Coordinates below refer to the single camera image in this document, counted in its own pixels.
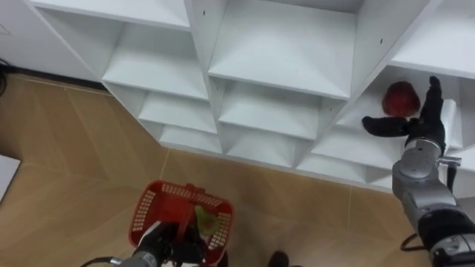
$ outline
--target black cable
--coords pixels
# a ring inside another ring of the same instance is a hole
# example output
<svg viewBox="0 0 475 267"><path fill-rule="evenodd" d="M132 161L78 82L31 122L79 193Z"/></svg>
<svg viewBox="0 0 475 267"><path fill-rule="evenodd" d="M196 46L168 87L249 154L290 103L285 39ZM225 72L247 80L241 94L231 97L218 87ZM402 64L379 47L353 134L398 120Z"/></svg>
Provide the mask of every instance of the black cable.
<svg viewBox="0 0 475 267"><path fill-rule="evenodd" d="M455 176L457 175L457 165L449 164L447 168L447 187L453 193L453 183L455 182Z"/></svg>
<svg viewBox="0 0 475 267"><path fill-rule="evenodd" d="M114 257L97 257L84 263L81 267L86 267L94 263L110 263L113 258Z"/></svg>
<svg viewBox="0 0 475 267"><path fill-rule="evenodd" d="M425 248L421 245L407 247L407 245L409 245L409 243L411 243L416 238L417 238L417 234L411 234L408 238L406 238L404 241L402 241L401 246L399 247L401 249L401 251L412 252L412 251L425 250Z"/></svg>

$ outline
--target red plastic basket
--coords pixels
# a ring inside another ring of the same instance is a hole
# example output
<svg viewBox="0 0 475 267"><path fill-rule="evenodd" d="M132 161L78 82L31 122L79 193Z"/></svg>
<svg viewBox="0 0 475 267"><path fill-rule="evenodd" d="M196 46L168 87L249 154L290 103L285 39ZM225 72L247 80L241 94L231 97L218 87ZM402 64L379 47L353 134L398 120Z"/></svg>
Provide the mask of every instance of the red plastic basket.
<svg viewBox="0 0 475 267"><path fill-rule="evenodd" d="M195 220L194 207L203 206L217 216L220 227L207 242L206 266L216 266L226 251L234 211L229 201L206 194L202 188L191 184L175 185L156 181L148 185L135 208L128 237L138 246L140 238L156 221L180 224L177 239L181 239L189 223Z"/></svg>

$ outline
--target baseboard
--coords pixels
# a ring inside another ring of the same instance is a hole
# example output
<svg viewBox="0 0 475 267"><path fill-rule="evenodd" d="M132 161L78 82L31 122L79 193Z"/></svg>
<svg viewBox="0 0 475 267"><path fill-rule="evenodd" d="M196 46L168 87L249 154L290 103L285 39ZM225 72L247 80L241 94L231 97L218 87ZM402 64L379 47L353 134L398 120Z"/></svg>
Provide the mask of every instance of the baseboard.
<svg viewBox="0 0 475 267"><path fill-rule="evenodd" d="M37 70L29 70L23 67L14 67L0 64L0 73L16 73L28 76L33 76L41 79L49 79L55 82L63 82L71 85L77 85L85 88L91 88L95 90L105 91L108 90L100 82L92 82L84 79L77 79L68 76L61 76L57 74L45 73Z"/></svg>

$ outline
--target green object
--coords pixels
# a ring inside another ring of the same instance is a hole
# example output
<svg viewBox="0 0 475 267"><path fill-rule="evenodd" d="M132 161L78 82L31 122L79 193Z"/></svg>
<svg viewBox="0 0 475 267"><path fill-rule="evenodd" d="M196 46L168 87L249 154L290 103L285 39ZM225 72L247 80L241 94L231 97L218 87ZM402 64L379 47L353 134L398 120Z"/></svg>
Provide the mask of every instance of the green object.
<svg viewBox="0 0 475 267"><path fill-rule="evenodd" d="M198 231L205 237L210 237L220 227L220 221L213 214L210 214L205 208L201 205L196 205L194 207L194 212L196 214Z"/></svg>

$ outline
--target shelf compartment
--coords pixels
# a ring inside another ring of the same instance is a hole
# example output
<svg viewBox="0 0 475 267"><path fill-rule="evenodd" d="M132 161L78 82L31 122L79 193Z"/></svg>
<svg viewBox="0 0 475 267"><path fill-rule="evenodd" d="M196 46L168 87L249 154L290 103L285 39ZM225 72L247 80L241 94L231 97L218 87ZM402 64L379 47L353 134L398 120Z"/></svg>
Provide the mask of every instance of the shelf compartment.
<svg viewBox="0 0 475 267"><path fill-rule="evenodd" d="M399 67L391 66L386 67L379 76L376 77L368 89L366 89L366 91L356 100L355 104L351 107L351 110L337 122L337 125L349 131L355 131L356 133L366 133L366 130L363 128L361 123L361 119L365 116L371 116L374 118L387 116L382 109L381 102L387 88L392 83L398 81L410 82L421 100L421 104L423 104L425 101L425 94L429 88L430 75L430 73L418 70L401 69ZM462 88L461 81L457 77L446 75L437 75L437 77L442 83L442 97L445 99L441 120L447 129L446 143L448 143L449 148L459 148L460 146L463 146L463 144L460 143L462 123L457 122L457 117L461 116L463 112L470 113L470 111L464 111L463 108L461 108L461 106L470 105L470 103L464 103L469 100L461 97L463 93L468 93L466 91L469 90L468 88L470 85L466 85L466 88Z"/></svg>
<svg viewBox="0 0 475 267"><path fill-rule="evenodd" d="M148 24L178 30L189 30L183 0L31 0L35 7Z"/></svg>
<svg viewBox="0 0 475 267"><path fill-rule="evenodd" d="M219 121L314 140L320 101L304 93L229 82Z"/></svg>
<svg viewBox="0 0 475 267"><path fill-rule="evenodd" d="M336 126L312 153L390 170L394 162L401 159L403 145L399 138L376 137Z"/></svg>
<svg viewBox="0 0 475 267"><path fill-rule="evenodd" d="M190 33L128 24L109 62L106 82L208 99Z"/></svg>
<svg viewBox="0 0 475 267"><path fill-rule="evenodd" d="M279 133L221 124L223 151L228 156L291 168L305 142Z"/></svg>
<svg viewBox="0 0 475 267"><path fill-rule="evenodd" d="M372 182L390 173L389 170L315 154L308 155L297 170L358 183Z"/></svg>
<svg viewBox="0 0 475 267"><path fill-rule="evenodd" d="M348 99L355 31L354 14L230 1L209 75Z"/></svg>
<svg viewBox="0 0 475 267"><path fill-rule="evenodd" d="M164 146L178 149L197 149L213 153L223 153L217 134L190 130L167 125L158 142Z"/></svg>
<svg viewBox="0 0 475 267"><path fill-rule="evenodd" d="M217 133L209 104L164 93L148 93L139 119Z"/></svg>
<svg viewBox="0 0 475 267"><path fill-rule="evenodd" d="M391 65L475 79L473 0L444 0Z"/></svg>

